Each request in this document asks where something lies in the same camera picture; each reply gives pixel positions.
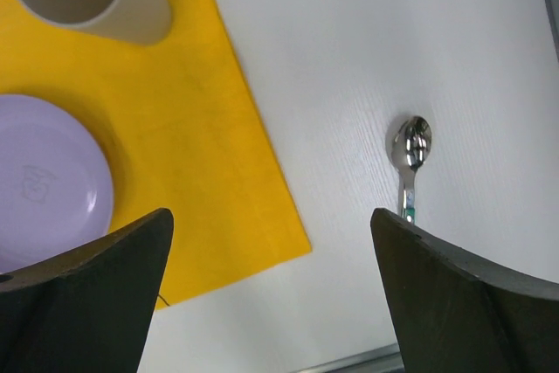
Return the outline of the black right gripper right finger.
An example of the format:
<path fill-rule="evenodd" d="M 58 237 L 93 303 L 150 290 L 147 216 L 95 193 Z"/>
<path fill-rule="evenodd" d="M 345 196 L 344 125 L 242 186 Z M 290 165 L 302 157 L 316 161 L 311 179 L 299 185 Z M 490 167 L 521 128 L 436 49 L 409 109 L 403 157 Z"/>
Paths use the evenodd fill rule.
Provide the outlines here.
<path fill-rule="evenodd" d="M 376 260 L 408 372 L 556 372 L 558 285 L 377 208 Z"/>

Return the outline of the lilac plastic plate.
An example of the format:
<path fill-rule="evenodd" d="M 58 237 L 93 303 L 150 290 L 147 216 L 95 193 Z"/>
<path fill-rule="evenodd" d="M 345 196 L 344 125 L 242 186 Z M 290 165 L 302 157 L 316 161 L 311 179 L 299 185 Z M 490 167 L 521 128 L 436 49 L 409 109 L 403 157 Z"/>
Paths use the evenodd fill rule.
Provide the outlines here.
<path fill-rule="evenodd" d="M 112 174 L 89 131 L 48 101 L 2 95 L 2 273 L 104 236 L 113 211 Z"/>

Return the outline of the spoon with green handle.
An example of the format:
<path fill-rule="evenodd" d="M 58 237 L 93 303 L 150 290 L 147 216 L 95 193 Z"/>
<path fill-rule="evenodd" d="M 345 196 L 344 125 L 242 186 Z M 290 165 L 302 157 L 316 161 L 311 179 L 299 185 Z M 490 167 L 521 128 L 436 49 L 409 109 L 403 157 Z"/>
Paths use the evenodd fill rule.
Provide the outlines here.
<path fill-rule="evenodd" d="M 432 131 L 420 115 L 404 119 L 390 139 L 388 157 L 399 178 L 398 213 L 416 223 L 416 176 L 431 153 Z"/>

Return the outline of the yellow Pikachu cloth placemat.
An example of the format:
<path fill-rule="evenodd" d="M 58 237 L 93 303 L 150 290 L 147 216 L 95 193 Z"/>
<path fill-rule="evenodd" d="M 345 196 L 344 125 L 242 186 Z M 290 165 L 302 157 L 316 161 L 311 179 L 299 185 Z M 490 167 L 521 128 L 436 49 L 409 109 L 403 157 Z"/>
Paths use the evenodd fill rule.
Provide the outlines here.
<path fill-rule="evenodd" d="M 112 228 L 172 211 L 160 309 L 311 250 L 215 0 L 169 2 L 169 35 L 141 46 L 1 0 L 1 90 L 48 100 L 92 133 L 113 173 Z"/>

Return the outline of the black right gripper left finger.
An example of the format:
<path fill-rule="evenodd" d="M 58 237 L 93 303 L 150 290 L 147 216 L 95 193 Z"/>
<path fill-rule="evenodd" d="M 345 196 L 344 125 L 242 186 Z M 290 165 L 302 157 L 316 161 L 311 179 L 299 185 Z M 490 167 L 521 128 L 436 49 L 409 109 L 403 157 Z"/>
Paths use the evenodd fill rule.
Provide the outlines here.
<path fill-rule="evenodd" d="M 1 276 L 3 372 L 135 372 L 167 265 L 170 210 Z"/>

